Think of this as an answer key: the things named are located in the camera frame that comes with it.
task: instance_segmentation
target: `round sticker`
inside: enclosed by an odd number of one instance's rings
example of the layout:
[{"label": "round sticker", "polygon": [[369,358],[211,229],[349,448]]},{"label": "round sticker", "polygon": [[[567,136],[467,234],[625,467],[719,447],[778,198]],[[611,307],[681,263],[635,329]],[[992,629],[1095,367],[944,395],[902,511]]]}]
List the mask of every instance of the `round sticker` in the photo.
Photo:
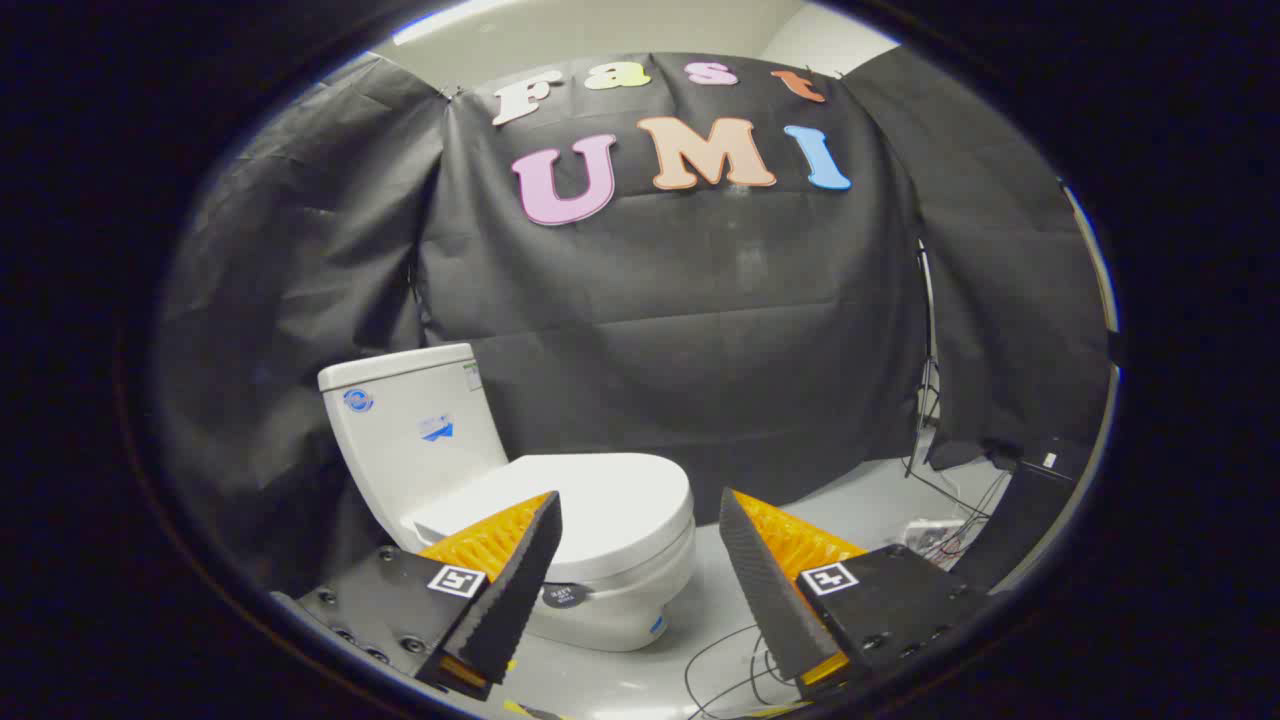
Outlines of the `round sticker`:
[{"label": "round sticker", "polygon": [[367,413],[374,406],[374,396],[360,388],[352,388],[342,393],[342,401],[356,413]]},{"label": "round sticker", "polygon": [[543,584],[543,602],[558,610],[581,605],[589,594],[591,594],[591,588],[577,583]]}]

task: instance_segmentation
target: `toilet tank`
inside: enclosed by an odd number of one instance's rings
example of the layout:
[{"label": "toilet tank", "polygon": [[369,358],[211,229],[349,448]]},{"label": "toilet tank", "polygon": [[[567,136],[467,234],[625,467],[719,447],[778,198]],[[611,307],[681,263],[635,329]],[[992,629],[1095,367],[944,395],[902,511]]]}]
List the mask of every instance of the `toilet tank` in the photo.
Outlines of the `toilet tank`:
[{"label": "toilet tank", "polygon": [[467,343],[330,365],[317,379],[347,469],[408,552],[438,538],[420,538],[407,515],[507,464]]}]

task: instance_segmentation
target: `wrinkled fabric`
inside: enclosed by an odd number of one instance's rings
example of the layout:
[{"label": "wrinkled fabric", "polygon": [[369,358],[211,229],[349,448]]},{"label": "wrinkled fabric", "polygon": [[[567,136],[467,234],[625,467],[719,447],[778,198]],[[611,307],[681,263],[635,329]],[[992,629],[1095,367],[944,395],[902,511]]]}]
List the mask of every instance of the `wrinkled fabric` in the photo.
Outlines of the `wrinkled fabric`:
[{"label": "wrinkled fabric", "polygon": [[1052,168],[996,110],[906,47],[842,82],[918,193],[942,377],[931,464],[1051,437],[1092,446],[1110,378],[1102,296]]},{"label": "wrinkled fabric", "polygon": [[316,373],[421,346],[407,278],[445,105],[357,58],[230,158],[173,259],[150,373],[165,469],[273,589],[307,592],[384,542]]},{"label": "wrinkled fabric", "polygon": [[[640,63],[639,87],[584,87],[605,61]],[[732,86],[689,79],[719,61]],[[800,97],[780,65],[696,54],[589,58],[531,68],[449,104],[444,156],[417,254],[433,345],[472,345],[512,457],[636,451],[678,462],[699,523],[721,489],[796,500],[859,462],[910,452],[924,357],[922,279],[908,177],[872,118],[835,78]],[[495,88],[563,73],[534,113],[493,127]],[[808,76],[803,70],[796,70]],[[771,187],[654,187],[644,118],[677,117],[707,137],[742,118]],[[786,126],[827,136],[849,191],[815,187]],[[611,147],[613,200],[567,225],[526,217],[517,159],[559,150],[561,197],[588,187],[571,146]]]}]

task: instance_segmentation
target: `yellow letter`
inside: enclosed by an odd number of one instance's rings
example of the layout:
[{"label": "yellow letter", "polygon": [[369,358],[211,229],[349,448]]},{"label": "yellow letter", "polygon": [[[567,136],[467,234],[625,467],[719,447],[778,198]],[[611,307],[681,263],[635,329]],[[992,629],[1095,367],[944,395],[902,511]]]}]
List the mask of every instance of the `yellow letter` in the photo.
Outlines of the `yellow letter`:
[{"label": "yellow letter", "polygon": [[588,90],[608,90],[611,87],[636,87],[648,85],[653,78],[644,74],[644,65],[640,63],[609,63],[596,65],[588,70]]}]

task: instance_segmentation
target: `foam letter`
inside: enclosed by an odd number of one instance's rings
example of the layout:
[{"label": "foam letter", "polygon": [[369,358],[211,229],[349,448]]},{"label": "foam letter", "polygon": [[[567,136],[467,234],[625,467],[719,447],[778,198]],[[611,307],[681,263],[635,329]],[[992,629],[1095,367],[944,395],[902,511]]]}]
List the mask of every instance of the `foam letter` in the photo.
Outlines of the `foam letter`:
[{"label": "foam letter", "polygon": [[552,163],[559,150],[539,150],[512,163],[511,169],[520,177],[520,200],[529,219],[540,225],[563,225],[589,218],[613,199],[613,165],[609,146],[617,141],[612,135],[593,135],[573,143],[573,151],[586,159],[586,192],[572,200],[556,195]]},{"label": "foam letter", "polygon": [[644,65],[640,63],[609,63],[596,65],[588,70],[584,85],[588,90],[608,90],[611,87],[636,87],[648,85],[649,76],[644,74]]},{"label": "foam letter", "polygon": [[538,109],[538,102],[534,102],[534,100],[545,99],[552,94],[549,83],[559,82],[563,78],[564,74],[559,70],[547,70],[531,78],[499,87],[494,91],[500,104],[498,106],[498,117],[493,119],[493,124],[500,126],[532,113]]},{"label": "foam letter", "polygon": [[820,129],[787,126],[782,128],[782,132],[796,138],[796,142],[800,143],[805,160],[809,160],[809,182],[827,190],[849,190],[854,186],[849,178],[840,174],[840,168],[831,158],[831,150],[827,149],[827,136]]},{"label": "foam letter", "polygon": [[684,190],[698,184],[698,176],[685,168],[685,160],[707,178],[719,182],[724,159],[728,159],[728,181],[735,184],[768,187],[778,181],[768,169],[751,141],[751,123],[741,118],[719,118],[703,140],[680,118],[645,118],[636,127],[649,131],[658,151],[658,168],[653,178],[658,190]]},{"label": "foam letter", "polygon": [[690,82],[698,85],[736,85],[737,76],[719,63],[689,63],[685,65]]},{"label": "foam letter", "polygon": [[792,73],[791,70],[773,70],[769,74],[776,78],[782,78],[782,82],[787,85],[787,90],[795,92],[796,95],[804,97],[805,100],[813,100],[814,102],[827,101],[827,99],[823,97],[822,95],[818,95],[817,92],[809,90],[809,86],[813,85],[812,82]]}]

